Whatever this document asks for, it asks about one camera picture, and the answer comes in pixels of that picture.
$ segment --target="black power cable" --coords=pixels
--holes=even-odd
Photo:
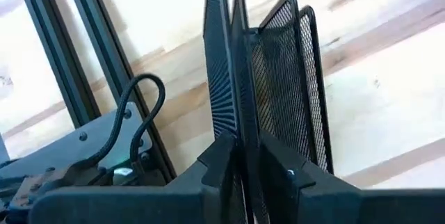
[[[131,91],[136,87],[136,84],[143,79],[150,79],[154,81],[154,83],[158,86],[159,89],[159,97],[158,100],[156,101],[156,104],[154,105],[153,110],[144,119],[143,123],[139,126],[133,138],[131,139],[131,145],[130,145],[131,164],[133,165],[133,168],[135,168],[138,175],[143,174],[143,170],[141,170],[141,165],[138,156],[139,141],[144,131],[147,130],[147,126],[153,121],[153,118],[157,115],[157,113],[162,107],[162,104],[165,101],[165,86],[162,80],[154,74],[139,74],[130,81],[130,83],[125,88],[120,98],[118,109],[116,110],[116,117],[113,123],[113,128],[111,129],[110,137],[108,138],[105,145],[91,157],[76,162],[75,164],[72,165],[72,167],[78,169],[92,168],[93,166],[96,166],[111,151],[111,148],[113,148],[113,146],[116,143],[116,140],[118,139],[119,132],[122,127],[122,121],[124,119],[125,106],[127,105]]]

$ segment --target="wooden surface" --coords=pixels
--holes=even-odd
[[[250,26],[258,25],[276,1],[248,0]],[[334,166],[340,176],[443,137],[444,113],[439,109],[445,74],[440,68],[444,50],[439,39],[445,36],[441,24],[445,21],[445,0],[298,1],[300,7],[310,4],[316,11]],[[33,59],[35,65],[47,65],[26,6],[16,3],[9,12],[0,13],[2,42],[10,42],[6,54],[2,53],[1,64],[9,70],[12,67],[21,70],[22,64],[14,60],[22,56],[24,62]],[[73,0],[57,0],[57,3],[64,8],[65,23],[101,112],[114,109],[115,102]],[[167,98],[155,122],[177,172],[182,173],[213,141],[200,36],[204,0],[105,0],[105,3],[133,71],[153,72],[164,80]],[[3,30],[4,25],[8,26],[7,31]],[[11,32],[17,32],[17,37],[11,37]],[[32,51],[19,47],[22,38],[26,38],[26,46],[35,46]],[[51,73],[41,69],[9,72],[13,89],[0,99],[0,107],[10,109],[6,111],[8,122],[0,122],[0,131],[12,157],[32,152],[72,130],[55,82],[48,81],[53,79]],[[29,74],[46,77],[43,81],[51,85],[44,90],[30,90],[41,87],[43,81],[30,78]],[[140,87],[147,104],[152,106],[157,97],[154,85],[147,82]],[[20,96],[23,102],[36,103],[14,104],[13,99],[8,100],[14,96]],[[425,124],[417,128],[415,123],[422,121]],[[406,126],[410,131],[398,135]],[[382,149],[373,145],[379,141],[384,144]],[[405,148],[398,151],[401,143]]]

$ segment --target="black cable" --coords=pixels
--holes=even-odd
[[[162,80],[160,80],[156,75],[154,74],[139,74],[131,79],[128,86],[125,88],[124,92],[122,93],[122,96],[119,101],[118,109],[116,110],[116,116],[113,123],[113,128],[111,129],[110,137],[108,137],[107,142],[105,145],[95,154],[93,154],[91,157],[78,161],[75,164],[72,165],[72,167],[78,168],[78,169],[88,169],[93,166],[96,166],[110,151],[111,148],[116,143],[116,140],[118,139],[120,129],[122,127],[122,121],[124,119],[125,114],[125,107],[127,105],[128,99],[130,97],[131,91],[136,86],[136,84],[143,80],[143,79],[151,79],[156,83],[156,85],[159,88],[159,98],[156,104],[154,105],[153,111],[150,112],[150,114],[145,118],[144,122],[139,126],[138,130],[136,131],[135,135],[133,136],[133,139],[131,140],[131,147],[130,147],[130,155],[132,154],[135,137],[136,136],[142,136],[143,132],[147,129],[146,126],[153,120],[154,116],[159,112],[159,109],[161,108],[164,100],[165,100],[165,86],[162,83]],[[137,147],[139,144],[140,137],[137,138]],[[136,159],[133,158],[136,163],[140,163],[138,161],[138,148],[136,148]]]
[[[145,133],[145,130],[147,130],[149,125],[153,122],[153,119],[158,114],[159,110],[161,110],[162,104],[165,101],[165,86],[162,80],[154,75],[152,75],[150,79],[154,81],[154,83],[157,85],[159,89],[158,100],[156,101],[156,104],[154,105],[150,114],[144,119],[144,122],[136,130],[135,134],[133,135],[133,138],[131,139],[131,145],[130,145],[130,162],[131,166],[133,167],[138,177],[142,177],[144,174],[144,170],[140,163],[139,159],[140,157],[138,152],[140,139],[142,138],[142,135]]]

